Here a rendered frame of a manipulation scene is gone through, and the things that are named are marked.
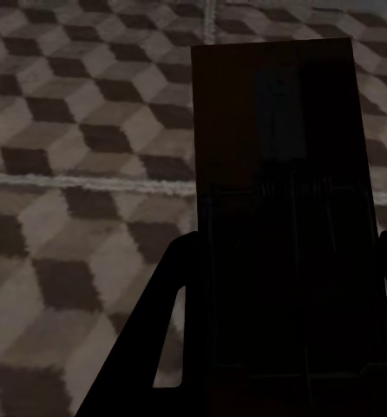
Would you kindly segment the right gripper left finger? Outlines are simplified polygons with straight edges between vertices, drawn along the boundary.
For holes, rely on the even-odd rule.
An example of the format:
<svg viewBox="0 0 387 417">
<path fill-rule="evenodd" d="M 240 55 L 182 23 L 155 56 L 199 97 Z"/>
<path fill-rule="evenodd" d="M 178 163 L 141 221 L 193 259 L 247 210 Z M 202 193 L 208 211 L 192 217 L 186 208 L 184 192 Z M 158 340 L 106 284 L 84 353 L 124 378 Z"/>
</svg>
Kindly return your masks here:
<svg viewBox="0 0 387 417">
<path fill-rule="evenodd" d="M 153 387 L 176 295 L 184 285 L 183 382 Z M 75 417 L 207 417 L 197 231 L 167 247 Z"/>
</svg>

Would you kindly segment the mousetrap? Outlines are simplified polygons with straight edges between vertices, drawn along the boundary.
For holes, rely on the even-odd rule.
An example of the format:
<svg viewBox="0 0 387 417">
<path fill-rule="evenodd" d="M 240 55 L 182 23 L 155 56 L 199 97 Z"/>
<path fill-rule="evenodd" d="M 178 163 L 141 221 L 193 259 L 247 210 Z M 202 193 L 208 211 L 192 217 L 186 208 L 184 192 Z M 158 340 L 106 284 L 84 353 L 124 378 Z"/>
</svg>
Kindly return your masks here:
<svg viewBox="0 0 387 417">
<path fill-rule="evenodd" d="M 387 417 L 349 37 L 191 46 L 207 417 Z"/>
</svg>

